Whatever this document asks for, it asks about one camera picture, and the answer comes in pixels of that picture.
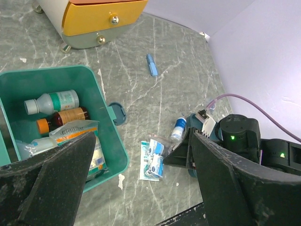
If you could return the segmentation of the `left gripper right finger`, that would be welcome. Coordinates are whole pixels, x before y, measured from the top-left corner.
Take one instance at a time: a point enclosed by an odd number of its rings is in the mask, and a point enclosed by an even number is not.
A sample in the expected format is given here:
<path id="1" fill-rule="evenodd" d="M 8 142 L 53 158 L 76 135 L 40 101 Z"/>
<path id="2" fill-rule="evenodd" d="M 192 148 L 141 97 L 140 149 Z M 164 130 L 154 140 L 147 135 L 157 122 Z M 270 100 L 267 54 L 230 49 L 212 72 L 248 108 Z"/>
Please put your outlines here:
<path id="1" fill-rule="evenodd" d="M 209 225 L 300 225 L 299 176 L 261 166 L 198 133 L 191 146 Z"/>

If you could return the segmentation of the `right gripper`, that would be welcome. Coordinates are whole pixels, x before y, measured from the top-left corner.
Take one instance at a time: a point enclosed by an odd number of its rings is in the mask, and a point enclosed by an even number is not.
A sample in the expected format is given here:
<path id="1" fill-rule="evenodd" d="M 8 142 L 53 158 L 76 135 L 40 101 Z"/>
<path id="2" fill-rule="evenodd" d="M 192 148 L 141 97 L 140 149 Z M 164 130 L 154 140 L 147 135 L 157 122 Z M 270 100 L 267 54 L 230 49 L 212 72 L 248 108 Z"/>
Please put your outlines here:
<path id="1" fill-rule="evenodd" d="M 165 165 L 186 168 L 187 166 L 187 154 L 188 152 L 188 135 L 187 131 L 182 139 L 182 141 L 171 148 L 170 154 L 163 159 Z"/>

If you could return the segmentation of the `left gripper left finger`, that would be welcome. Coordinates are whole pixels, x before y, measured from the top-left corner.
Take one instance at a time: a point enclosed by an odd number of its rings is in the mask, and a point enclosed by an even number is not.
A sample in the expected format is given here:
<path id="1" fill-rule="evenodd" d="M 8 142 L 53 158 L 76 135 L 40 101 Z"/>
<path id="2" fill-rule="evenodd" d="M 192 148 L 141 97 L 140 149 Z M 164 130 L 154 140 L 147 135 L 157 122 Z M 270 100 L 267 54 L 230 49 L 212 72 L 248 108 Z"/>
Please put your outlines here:
<path id="1" fill-rule="evenodd" d="M 94 153 L 95 135 L 0 168 L 2 226 L 72 226 Z"/>

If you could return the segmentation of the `elastic bandage roll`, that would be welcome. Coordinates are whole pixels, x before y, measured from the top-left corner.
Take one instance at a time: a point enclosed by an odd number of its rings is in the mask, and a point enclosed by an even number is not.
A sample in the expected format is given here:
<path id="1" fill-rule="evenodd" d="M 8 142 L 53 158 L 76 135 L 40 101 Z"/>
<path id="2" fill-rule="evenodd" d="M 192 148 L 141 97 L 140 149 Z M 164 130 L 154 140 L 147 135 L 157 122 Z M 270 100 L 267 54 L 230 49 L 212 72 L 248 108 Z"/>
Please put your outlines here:
<path id="1" fill-rule="evenodd" d="M 180 142 L 182 140 L 183 133 L 186 127 L 186 120 L 180 117 L 176 120 L 174 129 L 171 133 L 170 140 L 174 143 Z"/>

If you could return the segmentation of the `small blue white packets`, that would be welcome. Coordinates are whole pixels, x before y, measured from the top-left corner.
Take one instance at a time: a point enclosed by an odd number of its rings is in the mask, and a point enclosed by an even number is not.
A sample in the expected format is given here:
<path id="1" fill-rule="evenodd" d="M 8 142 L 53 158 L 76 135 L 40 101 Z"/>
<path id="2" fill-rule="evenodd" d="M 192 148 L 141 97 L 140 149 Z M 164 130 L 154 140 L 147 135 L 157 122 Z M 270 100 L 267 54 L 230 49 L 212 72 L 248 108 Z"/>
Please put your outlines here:
<path id="1" fill-rule="evenodd" d="M 172 152 L 176 142 L 155 134 L 149 134 L 149 138 L 144 150 L 143 176 L 146 180 L 160 181 L 164 172 L 163 159 Z"/>

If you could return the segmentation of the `blue divided tray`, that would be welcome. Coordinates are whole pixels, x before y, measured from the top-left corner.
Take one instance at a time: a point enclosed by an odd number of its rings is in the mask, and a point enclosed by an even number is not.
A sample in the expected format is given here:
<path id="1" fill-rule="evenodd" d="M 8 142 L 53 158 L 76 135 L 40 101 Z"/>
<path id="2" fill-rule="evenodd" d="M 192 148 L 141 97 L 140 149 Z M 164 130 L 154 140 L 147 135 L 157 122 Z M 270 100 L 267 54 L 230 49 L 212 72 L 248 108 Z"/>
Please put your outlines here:
<path id="1" fill-rule="evenodd" d="M 186 119 L 186 130 L 188 135 L 188 156 L 187 156 L 187 166 L 188 173 L 191 177 L 197 178 L 197 171 L 195 167 L 195 162 L 193 159 L 193 153 L 192 153 L 192 146 L 191 146 L 191 137 L 195 130 L 202 130 L 203 123 L 199 121 L 196 117 L 195 113 L 192 113 L 189 117 Z"/>

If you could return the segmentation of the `white blue gauze packet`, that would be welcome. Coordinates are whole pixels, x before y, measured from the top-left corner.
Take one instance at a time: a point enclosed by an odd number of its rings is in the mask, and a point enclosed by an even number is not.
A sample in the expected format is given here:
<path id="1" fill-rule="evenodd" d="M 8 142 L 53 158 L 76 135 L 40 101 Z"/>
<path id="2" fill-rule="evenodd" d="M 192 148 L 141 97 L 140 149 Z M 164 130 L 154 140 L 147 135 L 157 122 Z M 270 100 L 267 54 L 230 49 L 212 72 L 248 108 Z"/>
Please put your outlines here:
<path id="1" fill-rule="evenodd" d="M 31 143 L 16 140 L 16 145 L 22 160 L 58 146 L 57 142 L 50 137 L 35 139 Z"/>

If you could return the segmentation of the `cotton swab packet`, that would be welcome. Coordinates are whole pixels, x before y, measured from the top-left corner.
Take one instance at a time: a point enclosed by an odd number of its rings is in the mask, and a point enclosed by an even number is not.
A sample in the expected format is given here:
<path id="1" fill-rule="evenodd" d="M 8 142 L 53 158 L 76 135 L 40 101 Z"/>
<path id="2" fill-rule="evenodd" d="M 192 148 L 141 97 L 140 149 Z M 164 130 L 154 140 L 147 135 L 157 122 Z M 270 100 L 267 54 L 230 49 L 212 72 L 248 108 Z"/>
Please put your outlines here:
<path id="1" fill-rule="evenodd" d="M 86 132 L 94 133 L 94 154 L 90 163 L 86 181 L 90 181 L 108 170 L 98 137 L 98 123 L 98 121 L 93 120 L 75 120 L 49 132 L 49 137 L 54 139 L 58 145 L 62 145 Z"/>

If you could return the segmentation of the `brown bottle orange cap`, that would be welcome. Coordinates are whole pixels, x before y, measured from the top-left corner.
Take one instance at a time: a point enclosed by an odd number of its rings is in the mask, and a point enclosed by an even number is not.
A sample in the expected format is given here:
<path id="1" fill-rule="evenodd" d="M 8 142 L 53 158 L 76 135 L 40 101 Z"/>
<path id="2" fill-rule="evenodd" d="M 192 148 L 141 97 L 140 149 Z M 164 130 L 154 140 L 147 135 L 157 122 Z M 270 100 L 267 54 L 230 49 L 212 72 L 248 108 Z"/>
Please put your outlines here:
<path id="1" fill-rule="evenodd" d="M 38 119 L 36 125 L 39 133 L 43 135 L 76 120 L 90 120 L 90 115 L 85 107 L 56 112 L 46 118 Z"/>

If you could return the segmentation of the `white plastic bottle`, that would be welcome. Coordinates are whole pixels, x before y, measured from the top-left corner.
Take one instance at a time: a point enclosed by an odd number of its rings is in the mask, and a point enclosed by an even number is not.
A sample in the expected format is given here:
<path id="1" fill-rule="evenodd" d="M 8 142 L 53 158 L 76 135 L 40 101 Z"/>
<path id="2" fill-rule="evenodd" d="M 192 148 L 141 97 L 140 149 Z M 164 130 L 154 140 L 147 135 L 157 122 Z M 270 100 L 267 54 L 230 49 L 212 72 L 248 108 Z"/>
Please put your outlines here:
<path id="1" fill-rule="evenodd" d="M 44 93 L 38 99 L 24 101 L 28 115 L 43 113 L 52 115 L 55 112 L 70 110 L 79 107 L 79 97 L 75 90 Z"/>

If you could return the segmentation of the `teal medicine box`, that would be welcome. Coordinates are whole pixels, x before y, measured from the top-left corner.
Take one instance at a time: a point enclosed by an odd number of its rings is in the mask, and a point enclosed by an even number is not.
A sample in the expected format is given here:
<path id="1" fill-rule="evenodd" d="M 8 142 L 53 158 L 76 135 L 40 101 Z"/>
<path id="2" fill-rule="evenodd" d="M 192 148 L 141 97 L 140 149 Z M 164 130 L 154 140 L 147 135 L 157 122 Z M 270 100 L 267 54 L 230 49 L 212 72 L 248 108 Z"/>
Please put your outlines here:
<path id="1" fill-rule="evenodd" d="M 8 71 L 0 75 L 0 108 L 18 161 L 86 133 L 96 138 L 84 191 L 124 172 L 128 154 L 117 131 L 123 106 L 107 104 L 83 65 Z"/>

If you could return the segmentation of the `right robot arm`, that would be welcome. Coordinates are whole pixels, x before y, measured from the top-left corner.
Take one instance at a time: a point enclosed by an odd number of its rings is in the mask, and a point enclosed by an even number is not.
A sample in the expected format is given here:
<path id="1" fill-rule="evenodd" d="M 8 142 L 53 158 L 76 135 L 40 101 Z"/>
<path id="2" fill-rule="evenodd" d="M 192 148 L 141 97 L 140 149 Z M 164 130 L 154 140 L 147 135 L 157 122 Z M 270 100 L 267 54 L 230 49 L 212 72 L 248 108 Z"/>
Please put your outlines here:
<path id="1" fill-rule="evenodd" d="M 262 139 L 256 119 L 230 114 L 216 122 L 210 121 L 205 111 L 199 111 L 187 118 L 183 140 L 171 148 L 163 163 L 186 168 L 192 177 L 196 177 L 192 156 L 192 135 L 195 132 L 260 165 L 297 176 L 301 174 L 300 144 L 282 139 Z"/>

